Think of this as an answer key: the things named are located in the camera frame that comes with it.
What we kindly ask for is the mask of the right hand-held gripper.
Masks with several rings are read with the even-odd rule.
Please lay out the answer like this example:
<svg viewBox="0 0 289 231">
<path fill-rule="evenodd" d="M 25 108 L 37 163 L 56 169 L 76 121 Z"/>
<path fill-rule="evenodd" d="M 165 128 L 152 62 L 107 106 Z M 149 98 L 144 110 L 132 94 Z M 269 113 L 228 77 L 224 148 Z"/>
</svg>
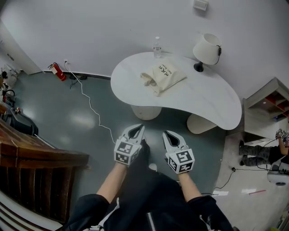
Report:
<svg viewBox="0 0 289 231">
<path fill-rule="evenodd" d="M 176 173 L 181 174 L 192 170 L 195 158 L 185 139 L 172 131 L 164 131 L 163 144 L 166 150 L 167 164 Z"/>
</svg>

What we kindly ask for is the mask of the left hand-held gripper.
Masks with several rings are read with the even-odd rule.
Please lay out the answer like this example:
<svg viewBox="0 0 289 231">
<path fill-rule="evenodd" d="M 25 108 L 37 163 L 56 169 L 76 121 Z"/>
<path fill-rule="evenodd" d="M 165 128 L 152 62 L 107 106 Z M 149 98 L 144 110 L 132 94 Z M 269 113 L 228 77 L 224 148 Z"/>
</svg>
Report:
<svg viewBox="0 0 289 231">
<path fill-rule="evenodd" d="M 137 157 L 141 150 L 141 141 L 145 132 L 143 124 L 135 124 L 127 127 L 114 148 L 114 161 L 129 166 Z"/>
</svg>

